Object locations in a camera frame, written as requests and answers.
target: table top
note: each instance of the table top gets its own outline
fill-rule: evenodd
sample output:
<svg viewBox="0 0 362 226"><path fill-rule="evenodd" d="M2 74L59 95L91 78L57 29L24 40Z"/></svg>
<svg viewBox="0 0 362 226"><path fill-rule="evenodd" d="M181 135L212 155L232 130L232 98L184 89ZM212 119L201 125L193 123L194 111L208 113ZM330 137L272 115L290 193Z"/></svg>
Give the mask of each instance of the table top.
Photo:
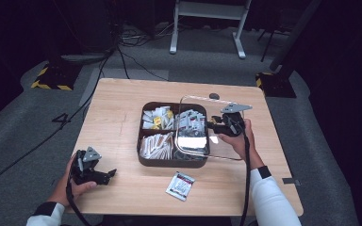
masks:
<svg viewBox="0 0 362 226"><path fill-rule="evenodd" d="M298 216L303 213L291 174L263 92L254 87L157 82L103 78L91 100L74 151L93 147L103 157L95 170L117 169L108 186L98 186L76 201L82 213L119 215L240 216L244 204L246 169L243 161L208 158L199 169L145 167L138 160L137 140L141 111L149 102L179 103L184 95L208 97L252 105L245 114L252 121L255 145L272 176ZM237 157L234 152L212 153ZM177 171L196 181L187 200L167 194ZM250 199L248 215L255 210Z"/></svg>

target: dark tray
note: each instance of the dark tray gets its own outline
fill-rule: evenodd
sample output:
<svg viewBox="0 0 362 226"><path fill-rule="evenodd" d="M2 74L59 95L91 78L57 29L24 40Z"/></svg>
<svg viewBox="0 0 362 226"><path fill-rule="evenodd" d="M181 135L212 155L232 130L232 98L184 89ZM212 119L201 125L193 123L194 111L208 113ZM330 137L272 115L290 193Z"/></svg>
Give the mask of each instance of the dark tray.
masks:
<svg viewBox="0 0 362 226"><path fill-rule="evenodd" d="M173 112L174 116L179 113L179 111L183 112L189 109L193 109L204 114L207 117L206 110L201 105L194 105L194 104L182 104L182 109L179 109L180 104L176 103L161 103L161 102L150 102L146 104L141 112L140 115L140 132L138 134L138 142L137 142L137 155L138 160L143 166L146 167L163 167L163 168L200 168L205 165L207 157L201 157L200 159L193 159L193 160L181 160L181 159L146 159L140 156L140 145L142 143L143 137L149 137L155 134L168 134L173 132L173 139L175 137L175 130L155 130L155 129L142 129L143 126L143 111L144 110L155 110L157 107L161 106L169 106L170 110ZM209 148L209 139L208 139L208 131L207 127L205 128L206 132L206 146L207 151L210 153Z"/></svg>

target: dark background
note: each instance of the dark background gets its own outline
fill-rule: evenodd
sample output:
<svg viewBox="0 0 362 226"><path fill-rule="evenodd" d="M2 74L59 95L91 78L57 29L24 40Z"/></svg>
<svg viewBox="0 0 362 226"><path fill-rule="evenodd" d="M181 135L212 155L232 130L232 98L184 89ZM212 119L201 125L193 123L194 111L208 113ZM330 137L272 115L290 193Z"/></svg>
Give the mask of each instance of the dark background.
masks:
<svg viewBox="0 0 362 226"><path fill-rule="evenodd" d="M136 14L143 10L145 14L139 16L149 20L144 20L146 23L140 24L140 28L148 33L155 24L173 19L173 1L125 2L120 6L122 17L139 25L140 17ZM73 22L69 26L78 31L82 41L88 45L97 44L101 49L107 46L99 40L88 39L90 29L101 32L101 40L112 35L107 34L110 30L107 18L101 16L99 7L87 13L82 10L85 5L79 2L57 1L57 4L63 16ZM252 3L248 30L262 28L258 18L263 15L255 10L261 4L258 1ZM41 26L44 23L52 27L50 41L61 55L86 51L63 23L53 1L38 1L38 6L43 13L36 19L30 13L27 1L0 1L0 110L23 91L20 78L24 72L48 58L41 46ZM93 25L75 19L85 14L93 18ZM283 64L291 64L290 59L297 54L301 58L293 66L310 88L313 110L351 186L362 225L362 2L322 1Z"/></svg>

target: white sleeve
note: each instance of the white sleeve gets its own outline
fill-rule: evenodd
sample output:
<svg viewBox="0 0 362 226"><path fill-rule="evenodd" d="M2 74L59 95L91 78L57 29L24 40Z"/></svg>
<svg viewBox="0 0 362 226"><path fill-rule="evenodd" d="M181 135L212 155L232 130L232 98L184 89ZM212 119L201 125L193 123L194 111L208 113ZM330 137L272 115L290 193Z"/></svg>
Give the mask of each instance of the white sleeve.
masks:
<svg viewBox="0 0 362 226"><path fill-rule="evenodd" d="M251 170L251 189L258 225L301 225L295 210L267 167Z"/></svg>
<svg viewBox="0 0 362 226"><path fill-rule="evenodd" d="M56 202L45 202L28 219L26 226L59 226L64 206Z"/></svg>

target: hand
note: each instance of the hand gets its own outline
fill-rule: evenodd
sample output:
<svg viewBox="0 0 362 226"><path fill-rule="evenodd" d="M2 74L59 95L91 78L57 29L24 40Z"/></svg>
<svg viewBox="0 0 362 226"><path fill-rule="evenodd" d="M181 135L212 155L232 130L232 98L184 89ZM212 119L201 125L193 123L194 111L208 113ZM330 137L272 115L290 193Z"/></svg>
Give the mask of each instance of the hand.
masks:
<svg viewBox="0 0 362 226"><path fill-rule="evenodd" d="M255 136L254 132L252 131L252 123L250 120L245 119L245 133L246 137L248 137L250 146L249 146L249 157L250 157L250 165L251 170L257 169L264 166L263 161L258 155L257 150L255 148ZM245 138L243 134L240 134L237 137L229 137L224 134L219 134L218 137L222 139L224 142L230 144L234 151L239 154L240 158L246 161L246 151L245 151Z"/></svg>
<svg viewBox="0 0 362 226"><path fill-rule="evenodd" d="M52 193L51 197L49 197L49 199L47 200L48 202L58 202L64 206L69 206L69 202L67 201L67 196L66 196L66 186L67 186L67 179L69 177L70 167L72 166L74 158L75 154L67 163L66 171L64 172L63 177L58 181L58 184L54 192ZM73 180L71 180L71 183L72 183L72 192L74 195L74 200L76 200L84 192L97 186L95 182L86 182L79 186Z"/></svg>

